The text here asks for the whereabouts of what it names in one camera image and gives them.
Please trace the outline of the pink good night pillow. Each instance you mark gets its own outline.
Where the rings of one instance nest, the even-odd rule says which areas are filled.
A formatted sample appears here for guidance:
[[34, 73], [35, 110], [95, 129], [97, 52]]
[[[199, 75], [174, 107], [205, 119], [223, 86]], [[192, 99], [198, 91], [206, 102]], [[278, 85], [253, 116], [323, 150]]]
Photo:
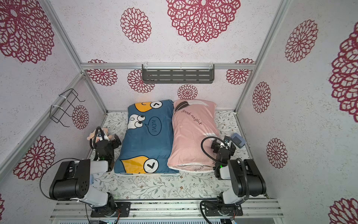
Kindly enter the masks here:
[[200, 99], [181, 99], [174, 101], [173, 105], [174, 139], [168, 167], [188, 173], [213, 172], [212, 158], [216, 157], [211, 149], [213, 139], [202, 140], [220, 136], [214, 121], [217, 104]]

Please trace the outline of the blue cartoon pillow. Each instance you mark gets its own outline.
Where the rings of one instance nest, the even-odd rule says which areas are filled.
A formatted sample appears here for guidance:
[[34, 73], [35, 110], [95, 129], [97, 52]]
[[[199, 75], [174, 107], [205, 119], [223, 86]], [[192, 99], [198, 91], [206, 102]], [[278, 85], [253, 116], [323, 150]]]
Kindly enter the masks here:
[[173, 146], [174, 106], [170, 99], [135, 103], [128, 107], [128, 123], [120, 155], [114, 165], [118, 175], [178, 175], [168, 167]]

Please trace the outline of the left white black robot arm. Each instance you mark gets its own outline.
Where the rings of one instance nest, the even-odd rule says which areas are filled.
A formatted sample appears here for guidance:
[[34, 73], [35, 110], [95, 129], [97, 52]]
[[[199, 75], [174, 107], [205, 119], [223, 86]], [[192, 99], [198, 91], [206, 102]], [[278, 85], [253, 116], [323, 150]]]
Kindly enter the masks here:
[[93, 187], [94, 174], [111, 172], [115, 166], [114, 150], [121, 146], [116, 134], [108, 134], [106, 128], [97, 127], [87, 138], [95, 152], [91, 159], [64, 158], [49, 188], [47, 199], [54, 201], [78, 201], [88, 205], [93, 215], [99, 217], [120, 216], [121, 210], [109, 192]]

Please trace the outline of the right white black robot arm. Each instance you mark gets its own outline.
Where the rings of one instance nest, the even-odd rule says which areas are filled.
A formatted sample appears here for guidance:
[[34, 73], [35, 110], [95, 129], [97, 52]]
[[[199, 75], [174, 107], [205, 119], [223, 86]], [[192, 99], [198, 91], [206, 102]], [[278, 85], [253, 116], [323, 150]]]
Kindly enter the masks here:
[[205, 137], [200, 144], [203, 153], [215, 162], [214, 175], [219, 180], [229, 180], [231, 188], [221, 192], [216, 201], [203, 200], [199, 210], [209, 224], [209, 215], [242, 216], [242, 204], [251, 196], [257, 197], [266, 193], [266, 183], [253, 159], [231, 159], [235, 149], [245, 146], [246, 141], [239, 134], [225, 136], [224, 140], [216, 136]]

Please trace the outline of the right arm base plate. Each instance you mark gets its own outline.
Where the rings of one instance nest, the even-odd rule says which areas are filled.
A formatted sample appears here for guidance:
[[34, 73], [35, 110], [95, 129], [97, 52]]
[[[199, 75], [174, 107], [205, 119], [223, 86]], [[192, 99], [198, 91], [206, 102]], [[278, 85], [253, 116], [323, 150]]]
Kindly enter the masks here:
[[206, 217], [236, 217], [242, 216], [241, 205], [224, 205], [214, 201], [203, 200], [200, 207]]

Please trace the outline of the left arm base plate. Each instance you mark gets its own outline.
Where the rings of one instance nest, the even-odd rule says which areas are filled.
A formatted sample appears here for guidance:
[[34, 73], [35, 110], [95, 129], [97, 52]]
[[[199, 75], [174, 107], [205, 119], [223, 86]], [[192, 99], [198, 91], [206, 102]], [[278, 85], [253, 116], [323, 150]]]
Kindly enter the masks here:
[[114, 209], [110, 207], [93, 208], [89, 217], [103, 218], [103, 217], [129, 217], [131, 210], [131, 202], [115, 202]]

